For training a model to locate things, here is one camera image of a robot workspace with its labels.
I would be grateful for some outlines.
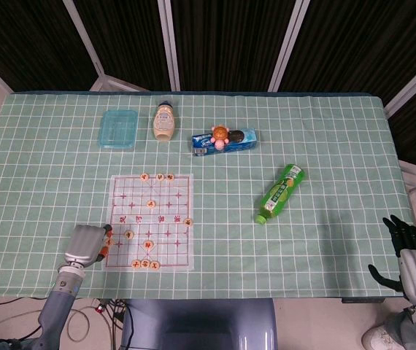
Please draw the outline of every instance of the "green checkered tablecloth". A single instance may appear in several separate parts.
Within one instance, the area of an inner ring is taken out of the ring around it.
[[[154,139],[171,101],[172,140]],[[131,151],[100,149],[103,112],[135,109]],[[212,125],[255,128],[255,149],[194,157]],[[288,163],[307,177],[278,216],[258,202]],[[396,151],[376,97],[13,94],[0,112],[0,295],[45,296],[76,224],[103,225],[112,175],[193,174],[195,268],[87,269],[80,296],[263,298],[389,296],[367,264],[397,278],[382,217],[412,221]]]

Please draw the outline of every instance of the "small doll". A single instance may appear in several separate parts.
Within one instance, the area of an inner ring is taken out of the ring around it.
[[[224,145],[229,143],[229,128],[226,128],[224,125],[218,125],[213,126],[211,130],[213,131],[213,136],[210,141],[215,144],[215,149],[222,151],[224,149]]]

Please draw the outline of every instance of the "green tea bottle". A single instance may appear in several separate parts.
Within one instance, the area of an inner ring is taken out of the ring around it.
[[[294,164],[287,164],[280,179],[262,198],[260,214],[256,216],[255,222],[264,224],[267,219],[277,216],[304,176],[305,173],[301,168]]]

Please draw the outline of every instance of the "bottle label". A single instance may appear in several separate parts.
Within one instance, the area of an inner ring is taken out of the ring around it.
[[[279,201],[285,201],[288,196],[288,190],[294,185],[298,173],[301,172],[298,166],[293,166],[289,172],[286,174],[284,180],[281,180],[276,186],[273,187],[273,190],[270,192],[270,199],[265,203],[265,209],[268,211],[273,211],[274,207],[278,204]]]
[[[174,118],[168,112],[159,112],[155,118],[155,128],[160,131],[172,130]]]

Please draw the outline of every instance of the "white sneaker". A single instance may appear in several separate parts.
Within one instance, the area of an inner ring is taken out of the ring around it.
[[[362,345],[365,350],[404,350],[404,347],[395,342],[383,326],[374,327],[365,332]]]

